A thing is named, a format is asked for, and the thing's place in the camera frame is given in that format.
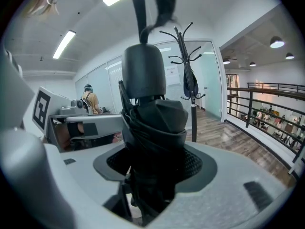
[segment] glass door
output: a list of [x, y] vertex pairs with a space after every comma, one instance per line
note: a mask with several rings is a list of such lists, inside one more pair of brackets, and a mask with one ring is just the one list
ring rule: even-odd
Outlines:
[[199, 54], [202, 56], [191, 63], [191, 68], [199, 68], [195, 76], [198, 82], [199, 92], [205, 94], [203, 97], [205, 112], [208, 116], [221, 120], [222, 114], [222, 93], [220, 74], [216, 55], [211, 42], [186, 42], [186, 49], [191, 53], [194, 49], [201, 46], [199, 50], [192, 53], [191, 60]]

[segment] coat rack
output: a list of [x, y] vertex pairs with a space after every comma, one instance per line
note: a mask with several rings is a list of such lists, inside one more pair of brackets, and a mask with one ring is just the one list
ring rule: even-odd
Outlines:
[[175, 37], [174, 35], [164, 32], [164, 31], [160, 31], [160, 33], [164, 33], [167, 35], [170, 35], [172, 37], [175, 38], [175, 40], [178, 42], [179, 45], [179, 49], [181, 52], [181, 57], [179, 56], [168, 56], [169, 58], [179, 58], [181, 59], [181, 62], [174, 62], [171, 61], [171, 63], [174, 64], [184, 64], [184, 78], [186, 78], [187, 81], [187, 85], [184, 85], [184, 89], [188, 90], [188, 94], [186, 94], [186, 98], [182, 97], [182, 99], [184, 100], [189, 100], [191, 99], [191, 115], [192, 115], [192, 142], [196, 142], [197, 141], [197, 112], [196, 112], [196, 104], [195, 104], [195, 98], [196, 99], [200, 99], [202, 97], [205, 96], [205, 94], [203, 94], [201, 97], [197, 97], [198, 94], [198, 85], [194, 84], [194, 80], [196, 81], [195, 75], [191, 69], [191, 65], [190, 65], [190, 61], [195, 61], [198, 58], [200, 58], [202, 55], [199, 54], [196, 58], [194, 58], [193, 60], [190, 59], [191, 55], [193, 52], [197, 51], [198, 49], [201, 48], [201, 46], [199, 46], [198, 48], [194, 49], [190, 54], [187, 53], [186, 47], [185, 47], [185, 43], [184, 43], [184, 34], [185, 32], [190, 28], [190, 26], [193, 24], [193, 22], [191, 22], [189, 24], [189, 26], [185, 29], [185, 31], [183, 32], [183, 34], [181, 34], [181, 32], [178, 32], [178, 29], [176, 26], [174, 26], [175, 32], [177, 37]]

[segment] ceiling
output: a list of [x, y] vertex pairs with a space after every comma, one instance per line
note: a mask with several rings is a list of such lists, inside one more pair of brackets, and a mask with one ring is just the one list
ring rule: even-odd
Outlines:
[[[271, 48], [273, 36], [279, 36], [285, 42], [284, 46]], [[225, 69], [252, 69], [250, 62], [260, 67], [287, 61], [288, 52], [295, 56], [292, 60], [305, 59], [302, 35], [288, 12], [281, 7], [273, 17], [223, 49], [221, 54], [223, 59], [232, 59], [230, 64], [224, 65]]]
[[[177, 0], [175, 16], [179, 23], [196, 20], [213, 27], [234, 1]], [[98, 45], [102, 52], [137, 33], [132, 0], [121, 0], [110, 7], [102, 0], [59, 0], [57, 8], [59, 15], [18, 17], [13, 21], [5, 38], [6, 48], [24, 71], [76, 72], [95, 42], [101, 42]], [[152, 24], [157, 15], [154, 0], [146, 0], [146, 10], [148, 24]], [[55, 60], [55, 50], [68, 30], [75, 31], [76, 36]]]

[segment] metal railing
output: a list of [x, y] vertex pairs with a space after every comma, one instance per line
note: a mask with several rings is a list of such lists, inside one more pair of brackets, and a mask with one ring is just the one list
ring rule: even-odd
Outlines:
[[261, 89], [273, 89], [292, 93], [304, 93], [304, 85], [286, 84], [286, 83], [259, 83], [259, 82], [247, 82], [248, 88], [261, 88]]
[[[295, 123], [295, 122], [292, 122], [292, 121], [289, 121], [285, 118], [282, 118], [282, 117], [279, 117], [277, 116], [276, 114], [273, 114], [273, 113], [270, 113], [268, 111], [265, 111], [265, 110], [262, 110], [262, 109], [257, 109], [257, 108], [254, 108], [253, 107], [253, 102], [259, 102], [259, 103], [262, 103], [262, 104], [268, 104], [268, 105], [272, 105], [272, 106], [277, 106], [277, 107], [281, 107], [283, 109], [286, 109], [286, 110], [289, 110], [289, 111], [293, 111], [293, 112], [296, 112], [296, 113], [299, 113], [301, 115], [305, 115], [305, 112], [302, 112], [302, 111], [299, 111], [299, 110], [296, 110], [296, 109], [292, 109], [292, 108], [289, 108], [289, 107], [285, 107], [285, 106], [282, 106], [282, 105], [279, 105], [279, 104], [274, 104], [274, 103], [271, 103], [271, 102], [266, 102], [266, 101], [261, 101], [261, 100], [258, 100], [258, 99], [254, 99], [253, 98], [253, 93], [263, 93], [263, 94], [272, 94], [272, 95], [278, 95], [278, 96], [284, 96], [284, 97], [290, 97], [290, 98], [294, 98], [294, 99], [298, 99], [298, 100], [302, 100], [302, 101], [305, 101], [305, 94], [302, 94], [302, 93], [292, 93], [292, 92], [287, 92], [287, 91], [281, 91], [281, 90], [273, 90], [273, 89], [262, 89], [262, 88], [231, 88], [229, 87], [228, 90], [231, 90], [231, 91], [239, 91], [239, 92], [249, 92], [249, 97], [240, 97], [236, 94], [234, 94], [234, 96], [230, 96], [228, 95], [228, 103], [231, 103], [231, 104], [235, 104], [236, 106], [242, 106], [242, 107], [245, 107], [245, 108], [248, 108], [248, 112], [244, 112], [244, 111], [240, 111], [235, 108], [231, 108], [231, 107], [227, 107], [228, 109], [232, 109], [236, 112], [239, 112], [242, 114], [241, 117], [238, 117], [237, 115], [233, 115], [231, 113], [228, 113], [229, 115], [232, 115], [242, 121], [245, 121], [246, 122], [246, 125], [245, 127], [248, 128], [249, 125], [259, 129], [260, 131], [264, 132], [265, 134], [269, 135], [270, 137], [272, 137], [273, 139], [275, 139], [276, 141], [280, 142], [282, 145], [284, 145], [285, 147], [287, 147], [289, 150], [291, 150], [293, 153], [295, 153], [295, 157], [293, 159], [293, 162], [296, 161], [296, 159], [299, 157], [302, 149], [304, 148], [304, 145], [305, 145], [305, 138], [299, 138], [299, 136], [296, 136], [295, 134], [292, 134], [290, 132], [287, 132], [279, 127], [277, 127], [276, 125], [270, 123], [270, 122], [267, 122], [265, 121], [264, 119], [262, 118], [258, 118], [257, 116], [254, 116], [252, 114], [252, 111], [257, 111], [257, 112], [261, 112], [261, 113], [264, 113], [264, 114], [268, 114], [270, 117], [273, 117], [275, 119], [280, 119], [282, 120], [282, 122], [287, 122], [293, 126], [296, 126], [297, 128], [300, 128], [301, 130], [305, 130], [305, 126], [302, 126], [299, 125], [298, 123]], [[244, 105], [244, 104], [240, 104], [240, 103], [234, 103], [231, 101], [232, 98], [238, 98], [238, 99], [245, 99], [245, 100], [248, 100], [249, 101], [249, 105]], [[278, 130], [279, 132], [282, 133], [282, 136], [283, 134], [286, 135], [286, 140], [283, 140], [281, 138], [276, 138], [273, 134], [269, 133], [268, 131], [262, 129], [259, 127], [259, 124], [260, 123], [264, 123], [268, 126], [271, 126], [273, 127], [274, 129]], [[290, 146], [287, 144], [288, 140], [289, 139], [293, 139], [293, 145]], [[295, 142], [298, 142], [301, 144], [301, 147], [298, 149], [298, 150], [294, 150], [294, 146], [295, 146]]]

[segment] lower floor area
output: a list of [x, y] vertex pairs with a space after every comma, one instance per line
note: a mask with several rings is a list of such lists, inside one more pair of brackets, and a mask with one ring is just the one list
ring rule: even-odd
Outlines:
[[[191, 131], [188, 132], [186, 140], [192, 140]], [[296, 183], [295, 178], [288, 174], [288, 169], [258, 142], [228, 122], [221, 123], [208, 117], [205, 111], [199, 108], [197, 109], [197, 143], [244, 155], [287, 187]]]

